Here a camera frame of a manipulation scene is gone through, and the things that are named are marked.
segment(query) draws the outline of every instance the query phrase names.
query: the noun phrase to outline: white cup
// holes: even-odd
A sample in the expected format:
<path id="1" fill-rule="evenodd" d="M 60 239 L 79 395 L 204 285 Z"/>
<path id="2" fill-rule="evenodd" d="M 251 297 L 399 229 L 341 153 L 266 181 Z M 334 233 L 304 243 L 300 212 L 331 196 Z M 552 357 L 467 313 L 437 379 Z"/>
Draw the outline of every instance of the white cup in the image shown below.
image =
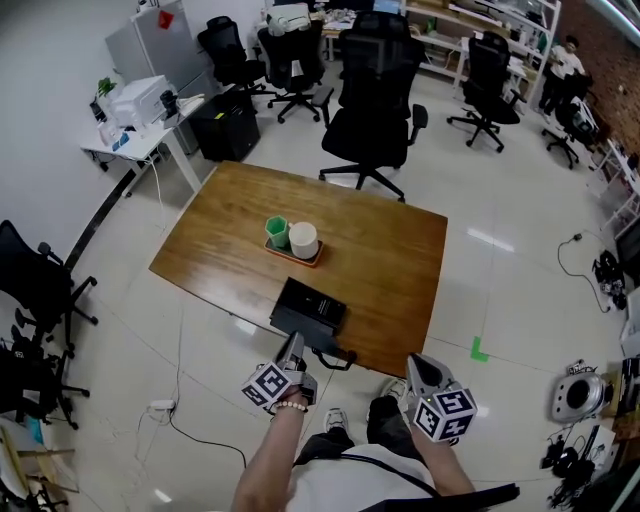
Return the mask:
<path id="1" fill-rule="evenodd" d="M 301 260 L 310 260 L 318 253 L 318 232 L 313 224 L 289 224 L 291 251 Z"/>

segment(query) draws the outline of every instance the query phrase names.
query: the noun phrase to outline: black office chair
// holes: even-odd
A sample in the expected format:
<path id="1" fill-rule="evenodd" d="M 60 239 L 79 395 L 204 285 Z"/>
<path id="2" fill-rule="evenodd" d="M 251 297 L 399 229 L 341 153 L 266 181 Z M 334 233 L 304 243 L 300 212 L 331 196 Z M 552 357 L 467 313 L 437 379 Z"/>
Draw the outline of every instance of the black office chair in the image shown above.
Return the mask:
<path id="1" fill-rule="evenodd" d="M 44 335 L 51 333 L 62 317 L 65 322 L 65 342 L 73 358 L 75 345 L 71 342 L 71 316 L 79 314 L 93 325 L 95 316 L 89 316 L 75 304 L 87 288 L 98 281 L 89 277 L 75 290 L 71 272 L 63 265 L 46 243 L 33 251 L 20 237 L 8 220 L 0 224 L 0 290 L 11 295 L 28 309 L 33 319 L 26 318 L 16 309 L 16 323 L 22 328 L 33 325 L 33 342 L 40 344 Z"/>
<path id="2" fill-rule="evenodd" d="M 585 146 L 590 146 L 594 143 L 598 131 L 597 127 L 576 118 L 576 114 L 580 109 L 578 105 L 571 103 L 573 98 L 584 100 L 587 93 L 589 93 L 592 95 L 593 104 L 597 104 L 597 97 L 589 91 L 589 87 L 592 85 L 593 79 L 590 76 L 577 74 L 566 77 L 564 79 L 564 94 L 555 109 L 556 119 L 564 129 L 564 135 L 557 135 L 547 129 L 542 130 L 543 136 L 551 135 L 555 139 L 554 142 L 547 145 L 547 151 L 551 151 L 553 146 L 562 149 L 569 160 L 569 169 L 573 169 L 573 158 L 575 158 L 576 164 L 580 163 L 578 154 L 569 145 L 569 141 L 577 140 Z"/>
<path id="3" fill-rule="evenodd" d="M 31 359 L 18 357 L 16 353 L 7 349 L 0 349 L 0 413 L 16 411 L 18 423 L 28 414 L 45 424 L 50 424 L 47 417 L 60 407 L 67 423 L 74 430 L 78 430 L 78 424 L 71 419 L 71 400 L 64 396 L 63 392 L 81 393 L 87 398 L 91 393 L 87 389 L 63 383 L 68 357 L 69 352 L 65 351 L 62 357 Z M 28 394 L 25 396 L 25 392 L 28 391 L 39 393 L 37 402 L 31 400 Z"/>
<path id="4" fill-rule="evenodd" d="M 309 109 L 314 114 L 313 120 L 320 121 L 320 114 L 309 102 L 314 95 L 305 92 L 320 83 L 324 75 L 324 63 L 320 57 L 322 27 L 321 21 L 312 21 L 308 30 L 294 30 L 280 37 L 272 36 L 266 28 L 258 31 L 258 40 L 269 61 L 269 81 L 274 87 L 289 93 L 268 103 L 269 108 L 274 103 L 287 103 L 278 114 L 280 124 L 285 121 L 284 115 L 296 105 Z"/>
<path id="5" fill-rule="evenodd" d="M 255 85 L 266 75 L 264 62 L 247 60 L 238 25 L 231 18 L 218 16 L 209 20 L 207 30 L 198 34 L 198 42 L 211 57 L 213 75 L 222 85 L 237 85 L 252 96 L 276 94 L 275 91 L 266 91 L 262 84 Z"/>
<path id="6" fill-rule="evenodd" d="M 513 98 L 507 103 L 502 99 L 502 88 L 508 77 L 508 66 L 511 53 L 506 39 L 487 31 L 482 39 L 475 37 L 469 40 L 469 78 L 463 84 L 465 103 L 475 107 L 476 112 L 467 110 L 467 117 L 449 117 L 447 123 L 453 121 L 471 124 L 476 131 L 466 142 L 471 147 L 481 131 L 498 143 L 498 153 L 502 153 L 504 144 L 496 135 L 500 133 L 500 124 L 518 124 L 520 116 L 514 106 L 524 98 L 512 89 Z"/>
<path id="7" fill-rule="evenodd" d="M 424 59 L 422 43 L 404 35 L 405 31 L 385 27 L 406 26 L 403 16 L 383 12 L 361 13 L 368 28 L 340 34 L 344 62 L 344 84 L 340 96 L 343 107 L 335 115 L 322 140 L 322 147 L 332 155 L 356 162 L 355 165 L 323 169 L 320 179 L 328 174 L 358 174 L 356 189 L 370 177 L 398 194 L 404 193 L 380 174 L 379 167 L 399 169 L 407 160 L 407 149 L 413 145 L 429 117 L 422 105 L 413 105 L 413 131 L 409 136 L 407 119 L 409 92 Z M 374 17 L 379 31 L 371 29 Z"/>

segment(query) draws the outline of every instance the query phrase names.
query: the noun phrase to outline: refrigerator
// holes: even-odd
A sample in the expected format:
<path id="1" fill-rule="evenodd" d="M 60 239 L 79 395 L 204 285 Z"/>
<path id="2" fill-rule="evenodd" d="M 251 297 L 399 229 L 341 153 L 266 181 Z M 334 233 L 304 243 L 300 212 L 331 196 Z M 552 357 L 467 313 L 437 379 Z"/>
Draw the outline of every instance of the refrigerator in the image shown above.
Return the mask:
<path id="1" fill-rule="evenodd" d="M 161 16 L 173 18 L 161 26 Z M 115 70 L 125 84 L 133 80 L 164 75 L 178 91 L 178 97 L 204 94 L 205 101 L 216 94 L 211 61 L 191 37 L 182 2 L 172 2 L 129 18 L 124 27 L 106 38 Z M 176 137 L 186 154 L 198 149 L 189 123 L 176 129 Z"/>

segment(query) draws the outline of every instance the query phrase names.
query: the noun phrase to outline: black box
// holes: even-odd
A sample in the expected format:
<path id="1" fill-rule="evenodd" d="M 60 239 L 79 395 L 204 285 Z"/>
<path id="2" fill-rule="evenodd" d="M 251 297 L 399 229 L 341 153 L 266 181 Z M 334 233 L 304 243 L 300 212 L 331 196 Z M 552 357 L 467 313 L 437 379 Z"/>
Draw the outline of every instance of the black box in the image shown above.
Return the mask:
<path id="1" fill-rule="evenodd" d="M 207 160 L 239 162 L 260 140 L 251 98 L 240 91 L 216 96 L 198 109 L 189 122 Z"/>

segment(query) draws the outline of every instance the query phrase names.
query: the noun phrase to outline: man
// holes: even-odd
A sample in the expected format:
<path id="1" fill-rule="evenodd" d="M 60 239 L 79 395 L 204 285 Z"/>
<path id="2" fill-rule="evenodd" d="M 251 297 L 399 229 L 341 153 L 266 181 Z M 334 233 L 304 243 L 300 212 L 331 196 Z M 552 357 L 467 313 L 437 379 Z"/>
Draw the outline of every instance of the man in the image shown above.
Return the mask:
<path id="1" fill-rule="evenodd" d="M 538 104 L 542 110 L 542 117 L 547 123 L 551 122 L 549 116 L 562 99 L 565 77 L 575 74 L 576 71 L 581 75 L 585 74 L 582 62 L 576 55 L 578 46 L 580 45 L 575 37 L 567 36 L 564 46 L 556 45 L 551 49 L 549 55 L 551 69 L 544 82 L 542 98 Z"/>
<path id="2" fill-rule="evenodd" d="M 405 381 L 387 383 L 369 408 L 370 444 L 358 447 L 349 438 L 344 411 L 330 409 L 324 434 L 309 439 L 292 469 L 304 421 L 301 409 L 307 406 L 299 390 L 294 390 L 282 399 L 291 405 L 277 408 L 262 445 L 240 479 L 234 512 L 378 510 L 376 506 L 385 500 L 429 498 L 425 483 L 442 496 L 474 492 L 448 443 L 434 443 L 418 428 L 407 428 L 398 408 L 405 394 Z M 338 459 L 341 454 L 378 464 Z M 410 482 L 412 478 L 421 485 Z"/>

